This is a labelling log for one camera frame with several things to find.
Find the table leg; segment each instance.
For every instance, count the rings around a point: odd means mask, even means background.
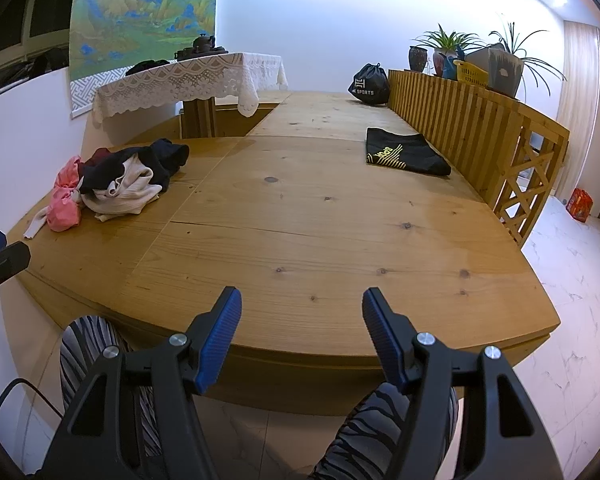
[[[182,138],[197,139],[199,137],[217,137],[216,98],[182,102]]]

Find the spider plant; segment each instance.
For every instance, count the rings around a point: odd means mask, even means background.
[[[506,52],[509,52],[510,54],[519,57],[522,61],[525,62],[525,66],[528,67],[528,69],[531,71],[531,75],[536,80],[536,88],[540,88],[540,82],[538,81],[538,78],[540,78],[544,83],[544,86],[546,86],[549,95],[551,95],[551,89],[549,88],[549,85],[547,84],[544,77],[542,77],[542,74],[538,72],[538,69],[540,68],[546,70],[551,75],[560,78],[562,81],[567,81],[567,78],[565,78],[564,74],[560,72],[555,66],[547,63],[542,59],[538,59],[537,57],[530,57],[526,52],[526,48],[522,47],[525,41],[531,38],[534,34],[538,34],[540,32],[548,32],[548,30],[535,30],[531,34],[526,36],[524,40],[520,41],[520,34],[516,33],[516,22],[507,22],[507,25],[504,25],[503,23],[502,26],[504,28],[504,35],[502,35],[497,30],[492,30],[489,33],[489,36],[495,36],[496,38],[498,38],[498,42],[504,47],[504,50]],[[526,96],[526,82],[524,74],[522,75],[522,84],[525,86]]]
[[[462,50],[476,50],[484,46],[477,34],[468,34],[465,32],[452,31],[447,34],[440,24],[438,30],[427,30],[423,35],[418,36],[413,41],[417,41],[416,46],[439,48],[441,50],[456,50],[460,45]]]

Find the pink cloth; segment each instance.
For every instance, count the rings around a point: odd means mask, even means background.
[[[54,190],[46,212],[46,223],[52,231],[66,231],[69,227],[80,223],[80,206],[72,198],[72,191],[78,187],[79,156],[72,156],[58,172],[54,182]]]

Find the curtain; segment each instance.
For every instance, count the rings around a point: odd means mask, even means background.
[[[564,22],[564,76],[557,121],[567,128],[569,147],[555,195],[568,200],[587,158],[600,96],[600,32]]]

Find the ceiling light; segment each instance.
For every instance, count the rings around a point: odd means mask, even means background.
[[[569,0],[554,0],[554,7],[564,7]]]

